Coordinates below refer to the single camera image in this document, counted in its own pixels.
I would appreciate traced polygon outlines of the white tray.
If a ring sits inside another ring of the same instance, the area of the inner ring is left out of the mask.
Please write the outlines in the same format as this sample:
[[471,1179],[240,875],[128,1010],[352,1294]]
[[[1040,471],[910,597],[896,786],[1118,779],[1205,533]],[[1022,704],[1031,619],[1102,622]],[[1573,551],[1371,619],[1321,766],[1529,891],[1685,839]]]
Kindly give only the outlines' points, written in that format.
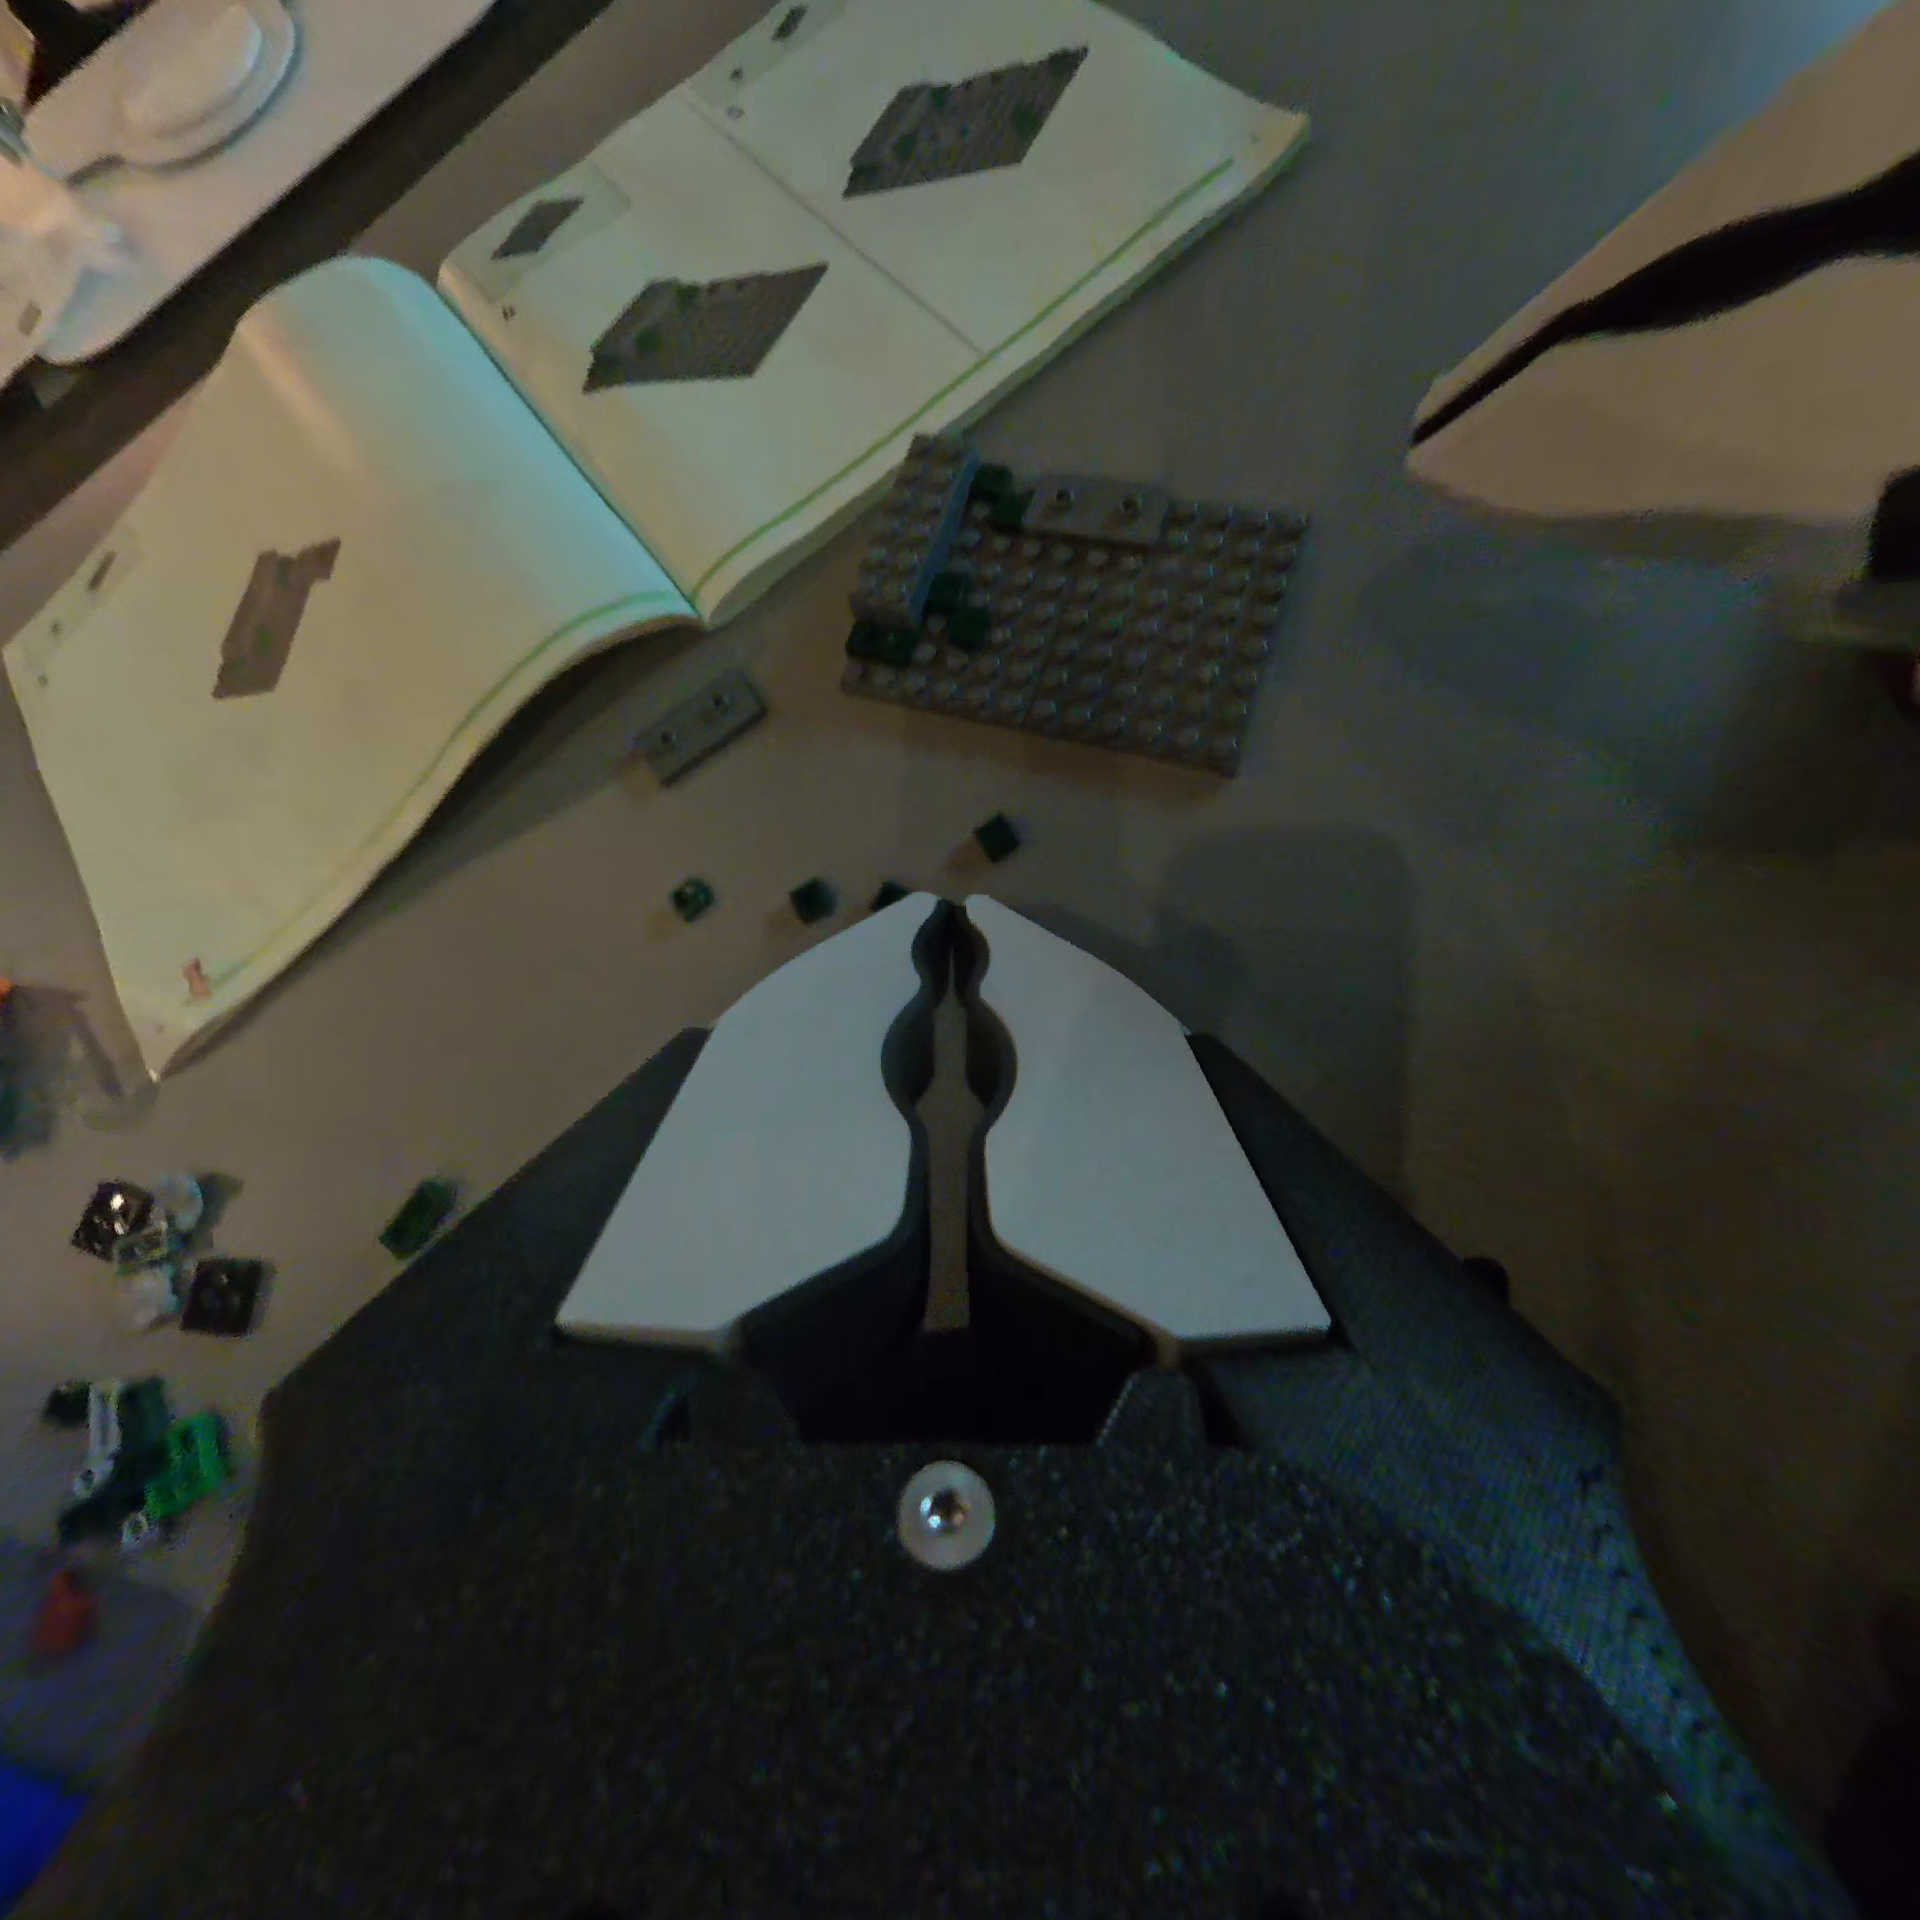
[[2,5],[2,379],[117,345],[439,62],[489,2],[281,2],[299,53],[233,144],[117,160],[133,27],[160,5]]

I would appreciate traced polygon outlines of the black and white bricks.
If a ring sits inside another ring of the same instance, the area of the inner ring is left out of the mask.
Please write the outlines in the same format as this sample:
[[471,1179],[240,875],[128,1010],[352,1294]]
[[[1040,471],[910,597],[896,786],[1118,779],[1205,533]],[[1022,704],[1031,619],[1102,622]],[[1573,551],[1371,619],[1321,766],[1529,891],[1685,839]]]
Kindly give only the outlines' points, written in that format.
[[126,1243],[144,1234],[155,1221],[165,1225],[149,1189],[103,1182],[87,1198],[69,1243],[85,1257],[119,1264]]

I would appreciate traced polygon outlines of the open instruction booklet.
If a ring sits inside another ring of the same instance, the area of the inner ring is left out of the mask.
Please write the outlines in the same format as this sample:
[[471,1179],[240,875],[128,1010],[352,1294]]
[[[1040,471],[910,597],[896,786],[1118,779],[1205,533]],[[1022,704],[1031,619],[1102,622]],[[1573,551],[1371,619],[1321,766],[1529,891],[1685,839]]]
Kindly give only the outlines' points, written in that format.
[[5,651],[144,1074],[551,681],[729,624],[1310,130],[1106,5],[779,5],[434,277],[256,299]]

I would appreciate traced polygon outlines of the grey studded baseplate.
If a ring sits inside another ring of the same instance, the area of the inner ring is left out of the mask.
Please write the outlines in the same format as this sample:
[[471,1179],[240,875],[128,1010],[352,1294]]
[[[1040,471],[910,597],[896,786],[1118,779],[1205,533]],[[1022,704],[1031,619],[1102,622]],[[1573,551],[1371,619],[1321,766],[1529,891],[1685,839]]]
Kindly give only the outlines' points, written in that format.
[[[978,464],[997,464],[958,437],[907,443],[855,569],[850,624],[905,626],[898,489],[928,441],[965,443]],[[1029,485],[1045,473],[1013,469]],[[1150,551],[1001,535],[967,512],[944,569],[965,571],[992,606],[987,645],[958,654],[923,638],[898,672],[846,658],[843,693],[1237,777],[1312,521],[1264,503],[1170,494],[1168,530]]]

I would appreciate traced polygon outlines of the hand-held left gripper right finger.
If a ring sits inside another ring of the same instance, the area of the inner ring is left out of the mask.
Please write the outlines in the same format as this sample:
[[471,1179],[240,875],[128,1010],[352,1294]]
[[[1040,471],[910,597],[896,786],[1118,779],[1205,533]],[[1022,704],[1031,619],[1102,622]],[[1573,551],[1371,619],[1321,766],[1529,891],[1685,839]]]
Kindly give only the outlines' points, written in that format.
[[1326,1342],[1333,1310],[1189,1026],[997,898],[967,898],[965,923],[994,1253],[1166,1353]]

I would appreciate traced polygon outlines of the white oval dish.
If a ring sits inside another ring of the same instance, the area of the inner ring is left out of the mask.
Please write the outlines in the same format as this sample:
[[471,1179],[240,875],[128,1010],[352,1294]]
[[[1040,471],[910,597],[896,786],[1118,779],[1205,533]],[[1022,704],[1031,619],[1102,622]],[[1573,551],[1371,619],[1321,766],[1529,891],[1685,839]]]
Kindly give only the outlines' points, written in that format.
[[299,27],[281,2],[160,5],[133,27],[114,158],[171,169],[233,144],[288,82]]

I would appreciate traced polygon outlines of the small grey two-hole plate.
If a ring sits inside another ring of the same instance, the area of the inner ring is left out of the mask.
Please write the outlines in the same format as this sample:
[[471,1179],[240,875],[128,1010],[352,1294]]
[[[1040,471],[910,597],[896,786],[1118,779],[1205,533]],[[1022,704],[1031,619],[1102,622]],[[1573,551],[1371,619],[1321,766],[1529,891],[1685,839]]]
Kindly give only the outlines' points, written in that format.
[[1173,494],[1086,471],[1042,471],[1022,510],[1022,528],[1049,542],[1154,549],[1170,521]]
[[631,754],[661,786],[681,784],[754,731],[768,711],[752,674],[734,665],[642,725]]

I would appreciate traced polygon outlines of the blue box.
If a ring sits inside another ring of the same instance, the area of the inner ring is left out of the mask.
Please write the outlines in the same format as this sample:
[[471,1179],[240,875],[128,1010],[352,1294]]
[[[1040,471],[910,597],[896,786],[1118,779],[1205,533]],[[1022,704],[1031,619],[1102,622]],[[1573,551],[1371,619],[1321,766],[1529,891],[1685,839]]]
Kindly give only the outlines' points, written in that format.
[[2,1760],[2,1915],[43,1879],[89,1803],[87,1787]]

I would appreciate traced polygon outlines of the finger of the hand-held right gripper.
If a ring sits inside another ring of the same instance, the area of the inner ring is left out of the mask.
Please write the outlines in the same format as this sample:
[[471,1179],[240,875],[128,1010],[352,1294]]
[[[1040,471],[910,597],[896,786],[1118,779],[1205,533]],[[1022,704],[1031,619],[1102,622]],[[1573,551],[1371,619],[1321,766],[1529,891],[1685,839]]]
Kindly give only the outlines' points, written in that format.
[[1422,446],[1545,361],[1915,261],[1918,5],[1888,5],[1653,194],[1424,398]]
[[1849,256],[1682,327],[1550,347],[1408,453],[1529,521],[1867,521],[1918,457],[1918,267]]

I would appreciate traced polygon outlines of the blue long brick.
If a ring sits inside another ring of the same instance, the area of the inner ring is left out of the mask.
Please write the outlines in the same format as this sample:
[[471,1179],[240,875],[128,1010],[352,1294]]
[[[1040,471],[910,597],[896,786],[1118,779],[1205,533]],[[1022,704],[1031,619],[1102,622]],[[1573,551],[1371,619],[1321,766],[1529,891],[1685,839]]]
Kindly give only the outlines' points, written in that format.
[[928,441],[901,471],[898,613],[912,631],[923,622],[935,578],[969,507],[978,459],[965,443]]

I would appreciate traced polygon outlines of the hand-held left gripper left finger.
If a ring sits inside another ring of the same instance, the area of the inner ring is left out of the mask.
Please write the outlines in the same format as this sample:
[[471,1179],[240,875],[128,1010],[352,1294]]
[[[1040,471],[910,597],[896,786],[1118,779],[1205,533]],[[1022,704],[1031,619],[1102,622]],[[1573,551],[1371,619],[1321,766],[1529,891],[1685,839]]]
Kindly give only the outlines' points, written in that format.
[[912,1218],[949,939],[946,901],[903,896],[718,1017],[560,1333],[718,1353],[754,1312],[875,1255]]

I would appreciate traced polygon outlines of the bright green brick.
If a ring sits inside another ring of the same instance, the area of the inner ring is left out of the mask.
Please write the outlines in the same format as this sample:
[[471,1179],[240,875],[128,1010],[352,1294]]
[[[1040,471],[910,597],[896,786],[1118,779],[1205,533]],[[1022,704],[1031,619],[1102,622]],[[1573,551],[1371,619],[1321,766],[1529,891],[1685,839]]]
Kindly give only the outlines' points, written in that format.
[[149,1479],[144,1513],[171,1525],[226,1488],[233,1474],[226,1419],[217,1410],[178,1419],[160,1440],[160,1467]]

